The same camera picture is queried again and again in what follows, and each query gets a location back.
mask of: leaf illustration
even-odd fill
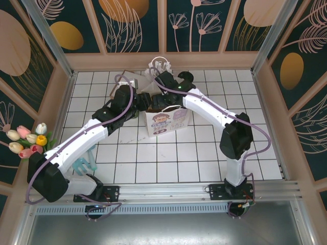
[[[327,26],[310,26],[306,28],[298,40],[298,47],[304,53],[317,53],[327,43]]]
[[[102,14],[107,26],[105,44],[108,51],[111,53],[138,52],[142,44],[142,27],[137,12],[131,9],[126,1],[125,8],[118,0],[110,2],[103,0],[103,3],[107,13],[112,17],[107,18]]]
[[[35,0],[43,17],[49,20],[55,20],[64,9],[62,0]]]
[[[312,4],[309,21],[319,27],[327,23],[327,0],[315,0]]]

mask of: white plastic object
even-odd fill
[[[77,133],[75,133],[64,143],[60,144],[59,146],[53,148],[50,151],[47,151],[45,158],[49,159],[52,155],[57,154],[56,152],[76,135],[81,132],[84,132],[87,128],[99,123],[101,122],[97,119],[90,119],[86,125],[84,125]],[[106,137],[108,137],[108,129],[103,126],[95,127],[94,129],[91,129],[88,132],[85,131],[85,133],[81,135],[78,140],[75,140],[74,142],[70,143],[57,157],[55,157],[51,161],[51,163],[57,163],[59,165],[58,169],[64,174],[83,153],[85,153],[93,145],[95,145],[100,140]]]

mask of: flower bouquet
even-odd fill
[[[17,130],[9,130],[6,135],[14,141],[9,143],[9,149],[21,159],[28,159],[34,152],[42,154],[51,150],[57,140],[50,140],[52,132],[46,134],[46,130],[45,123],[39,124],[34,134],[24,126],[19,126]]]

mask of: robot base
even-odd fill
[[[209,185],[210,199],[216,200],[246,200],[246,195],[253,198],[253,185],[246,183],[247,178],[239,185],[233,186],[226,179],[224,184]]]

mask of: yellow tulip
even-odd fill
[[[40,146],[45,146],[47,143],[47,139],[44,135],[39,135],[36,138],[36,144],[40,145]]]
[[[13,153],[20,153],[22,150],[24,150],[24,147],[17,143],[17,142],[11,142],[9,143],[9,149],[13,152]]]

